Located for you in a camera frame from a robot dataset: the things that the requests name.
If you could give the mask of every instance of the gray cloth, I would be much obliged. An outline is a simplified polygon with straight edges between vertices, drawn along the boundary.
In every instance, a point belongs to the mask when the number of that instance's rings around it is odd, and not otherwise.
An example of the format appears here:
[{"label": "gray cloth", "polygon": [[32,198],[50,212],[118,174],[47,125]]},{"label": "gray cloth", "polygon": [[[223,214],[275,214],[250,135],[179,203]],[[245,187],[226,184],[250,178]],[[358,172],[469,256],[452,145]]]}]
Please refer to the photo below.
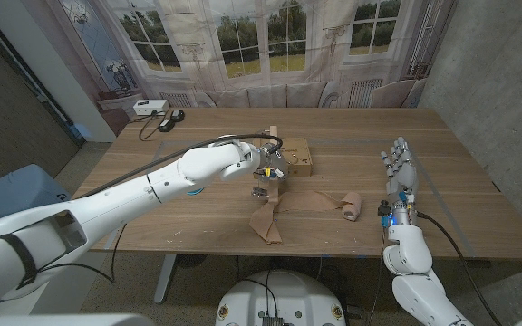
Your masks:
[{"label": "gray cloth", "polygon": [[210,91],[207,95],[217,104],[218,108],[248,108],[247,89],[239,91]]},{"label": "gray cloth", "polygon": [[261,86],[247,90],[251,108],[286,108],[287,85]]},{"label": "gray cloth", "polygon": [[406,101],[402,104],[403,108],[417,108],[418,103],[421,101],[422,92],[424,91],[424,85],[426,85],[426,78],[418,80],[412,86]]},{"label": "gray cloth", "polygon": [[325,81],[287,85],[288,108],[317,108]]},{"label": "gray cloth", "polygon": [[397,81],[372,91],[373,108],[399,108],[416,81]]}]

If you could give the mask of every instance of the black device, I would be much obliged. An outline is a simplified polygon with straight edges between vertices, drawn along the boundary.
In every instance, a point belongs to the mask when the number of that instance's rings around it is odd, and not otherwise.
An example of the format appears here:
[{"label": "black device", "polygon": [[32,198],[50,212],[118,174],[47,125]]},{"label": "black device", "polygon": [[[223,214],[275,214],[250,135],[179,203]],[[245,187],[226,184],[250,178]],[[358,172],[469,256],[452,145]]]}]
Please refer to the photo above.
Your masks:
[{"label": "black device", "polygon": [[185,111],[183,111],[183,110],[172,111],[172,115],[170,115],[170,119],[175,122],[183,121],[185,119]]},{"label": "black device", "polygon": [[174,120],[165,119],[162,121],[159,125],[159,131],[160,132],[169,132],[174,128]]}]

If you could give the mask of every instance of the gray wall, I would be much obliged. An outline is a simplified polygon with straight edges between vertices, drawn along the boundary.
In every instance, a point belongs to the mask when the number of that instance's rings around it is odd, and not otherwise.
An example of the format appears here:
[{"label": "gray wall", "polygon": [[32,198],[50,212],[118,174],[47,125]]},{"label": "gray wall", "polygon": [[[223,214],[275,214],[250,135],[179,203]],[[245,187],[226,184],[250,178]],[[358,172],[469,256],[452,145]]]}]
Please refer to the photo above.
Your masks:
[{"label": "gray wall", "polygon": [[[522,215],[522,1],[459,1],[419,107],[439,113]],[[522,319],[522,273],[485,290],[502,321]],[[468,317],[487,324],[463,297]]]}]

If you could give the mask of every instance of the radiator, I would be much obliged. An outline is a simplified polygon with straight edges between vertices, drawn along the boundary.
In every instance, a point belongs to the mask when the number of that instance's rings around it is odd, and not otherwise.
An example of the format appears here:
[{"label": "radiator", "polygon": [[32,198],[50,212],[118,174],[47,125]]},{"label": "radiator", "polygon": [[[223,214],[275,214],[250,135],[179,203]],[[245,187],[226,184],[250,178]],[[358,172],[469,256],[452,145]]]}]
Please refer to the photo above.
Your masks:
[{"label": "radiator", "polygon": [[352,82],[348,108],[370,108],[372,106],[372,91],[380,86],[382,86],[381,79]]},{"label": "radiator", "polygon": [[160,94],[160,97],[163,100],[168,100],[170,107],[172,108],[190,108],[189,97],[187,94],[177,94],[177,93],[164,93]]}]

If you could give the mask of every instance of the grass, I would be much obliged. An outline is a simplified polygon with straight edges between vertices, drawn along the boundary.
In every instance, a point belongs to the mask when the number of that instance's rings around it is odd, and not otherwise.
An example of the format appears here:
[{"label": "grass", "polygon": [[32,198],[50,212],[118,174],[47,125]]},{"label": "grass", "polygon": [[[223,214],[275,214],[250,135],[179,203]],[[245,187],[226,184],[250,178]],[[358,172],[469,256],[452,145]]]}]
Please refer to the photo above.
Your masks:
[{"label": "grass", "polygon": [[269,58],[271,72],[295,72],[305,70],[305,54],[289,56],[289,69],[287,69],[287,56]]},{"label": "grass", "polygon": [[[152,70],[162,71],[162,67],[160,67],[159,64],[156,64],[156,63],[150,62],[150,61],[146,61],[146,64],[148,64],[149,68],[151,68]],[[180,67],[175,67],[175,66],[167,66],[167,65],[165,65],[164,69],[167,72],[182,72],[182,69],[180,69]]]},{"label": "grass", "polygon": [[[389,45],[372,46],[372,54],[386,52],[386,51],[388,51],[388,46]],[[368,54],[369,50],[370,50],[369,46],[358,46],[358,47],[350,48],[350,55]]]},{"label": "grass", "polygon": [[227,68],[228,78],[235,78],[245,76],[248,74],[260,73],[261,63],[258,59],[250,62],[245,62],[245,64],[241,62],[233,62],[230,64],[226,64],[225,68]]},{"label": "grass", "polygon": [[[296,54],[289,56],[289,70],[287,70],[287,56],[278,56],[269,58],[269,65],[271,72],[287,72],[287,71],[303,71],[305,70],[305,54]],[[233,62],[226,64],[228,78],[236,78],[245,76],[248,74],[260,73],[261,62],[254,60],[245,62],[245,65],[241,62]]]}]

